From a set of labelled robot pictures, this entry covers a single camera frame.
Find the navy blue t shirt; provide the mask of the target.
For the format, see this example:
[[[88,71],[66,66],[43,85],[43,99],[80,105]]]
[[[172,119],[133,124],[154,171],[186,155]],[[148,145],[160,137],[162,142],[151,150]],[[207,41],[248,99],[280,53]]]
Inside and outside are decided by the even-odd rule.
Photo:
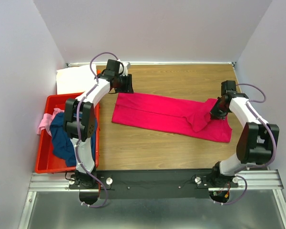
[[[50,125],[53,154],[65,161],[67,167],[76,166],[76,156],[73,144],[63,130],[64,112],[57,113]]]

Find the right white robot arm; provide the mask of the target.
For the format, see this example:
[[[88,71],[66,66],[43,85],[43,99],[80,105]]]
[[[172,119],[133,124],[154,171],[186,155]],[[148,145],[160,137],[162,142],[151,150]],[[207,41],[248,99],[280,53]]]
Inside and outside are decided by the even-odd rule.
[[[252,107],[245,93],[239,93],[235,81],[221,83],[219,97],[210,111],[211,119],[224,120],[233,113],[243,127],[235,153],[228,159],[217,162],[204,180],[214,187],[221,187],[233,180],[240,171],[250,168],[264,168],[276,156],[279,127],[268,123]]]

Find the magenta t shirt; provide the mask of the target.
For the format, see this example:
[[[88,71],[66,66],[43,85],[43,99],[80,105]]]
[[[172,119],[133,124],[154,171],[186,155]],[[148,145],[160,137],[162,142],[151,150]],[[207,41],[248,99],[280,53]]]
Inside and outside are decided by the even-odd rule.
[[[204,102],[152,94],[119,94],[112,122],[143,129],[228,143],[232,128],[227,120],[211,119],[216,99]]]

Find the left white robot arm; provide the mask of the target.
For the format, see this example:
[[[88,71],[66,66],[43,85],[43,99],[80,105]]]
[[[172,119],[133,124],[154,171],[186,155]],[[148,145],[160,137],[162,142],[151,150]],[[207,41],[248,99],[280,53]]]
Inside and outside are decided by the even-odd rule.
[[[76,170],[71,177],[71,186],[93,188],[97,182],[96,156],[92,155],[91,138],[96,130],[94,109],[111,90],[116,93],[133,93],[131,64],[109,59],[106,68],[94,74],[93,86],[75,99],[65,103],[63,130],[73,143]]]

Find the light pink t shirt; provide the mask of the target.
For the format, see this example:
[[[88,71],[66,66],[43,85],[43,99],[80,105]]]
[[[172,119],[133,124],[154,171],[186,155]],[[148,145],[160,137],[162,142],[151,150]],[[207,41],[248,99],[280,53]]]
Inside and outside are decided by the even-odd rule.
[[[50,131],[50,125],[53,121],[53,119],[55,118],[55,116],[59,113],[63,113],[64,110],[60,109],[60,108],[54,108],[54,111],[52,114],[49,113],[45,113],[43,115],[43,118],[37,128],[37,135],[41,135],[42,130],[45,130],[49,136],[51,136],[51,131]]]

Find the folded white t shirt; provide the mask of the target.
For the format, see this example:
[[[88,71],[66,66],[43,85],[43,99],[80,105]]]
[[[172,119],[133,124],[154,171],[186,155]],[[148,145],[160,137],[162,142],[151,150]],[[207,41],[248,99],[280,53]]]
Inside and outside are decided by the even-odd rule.
[[[83,93],[96,83],[89,65],[60,69],[56,74],[57,94]]]

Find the aluminium frame rail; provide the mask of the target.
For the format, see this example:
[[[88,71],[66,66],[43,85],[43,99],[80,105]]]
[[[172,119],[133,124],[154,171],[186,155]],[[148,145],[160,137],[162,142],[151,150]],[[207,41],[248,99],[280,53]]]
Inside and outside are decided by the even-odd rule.
[[[92,206],[69,189],[70,174],[33,174],[21,229],[286,229],[275,170],[240,172],[225,205],[209,198],[115,199]]]

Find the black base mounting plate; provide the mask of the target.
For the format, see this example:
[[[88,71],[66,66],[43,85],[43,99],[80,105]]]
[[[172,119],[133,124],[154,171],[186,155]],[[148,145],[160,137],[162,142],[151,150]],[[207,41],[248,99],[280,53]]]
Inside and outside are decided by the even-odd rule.
[[[229,189],[238,187],[235,177],[217,175],[210,169],[97,170],[96,179],[76,171],[69,189],[79,200],[97,206],[115,199],[215,198],[227,202]]]

